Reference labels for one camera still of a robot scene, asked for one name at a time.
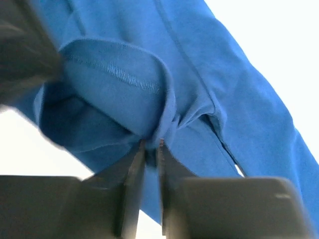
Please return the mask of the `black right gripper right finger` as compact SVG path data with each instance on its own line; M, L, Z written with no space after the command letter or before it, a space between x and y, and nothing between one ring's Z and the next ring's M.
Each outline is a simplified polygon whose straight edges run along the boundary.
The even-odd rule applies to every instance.
M290 181L198 177L157 149L162 234L168 239L312 239L314 229Z

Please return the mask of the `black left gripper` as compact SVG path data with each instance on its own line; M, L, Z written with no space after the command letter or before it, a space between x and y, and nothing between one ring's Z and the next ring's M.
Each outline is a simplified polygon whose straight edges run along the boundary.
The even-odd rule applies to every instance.
M61 57L27 0L0 2L0 103L56 81Z

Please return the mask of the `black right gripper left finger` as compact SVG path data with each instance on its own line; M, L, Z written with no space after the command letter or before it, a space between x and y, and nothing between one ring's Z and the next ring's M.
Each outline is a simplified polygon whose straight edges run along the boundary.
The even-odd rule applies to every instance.
M0 178L3 239L133 239L145 168L140 142L86 180L62 176Z

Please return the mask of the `blue Mickey print t-shirt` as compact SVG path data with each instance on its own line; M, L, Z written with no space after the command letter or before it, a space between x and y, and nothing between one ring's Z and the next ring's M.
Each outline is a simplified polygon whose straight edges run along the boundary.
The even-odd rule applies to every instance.
M144 139L142 210L161 221L155 149L201 177L279 176L319 225L319 166L275 90L202 0L33 0L64 58L16 107L94 172Z

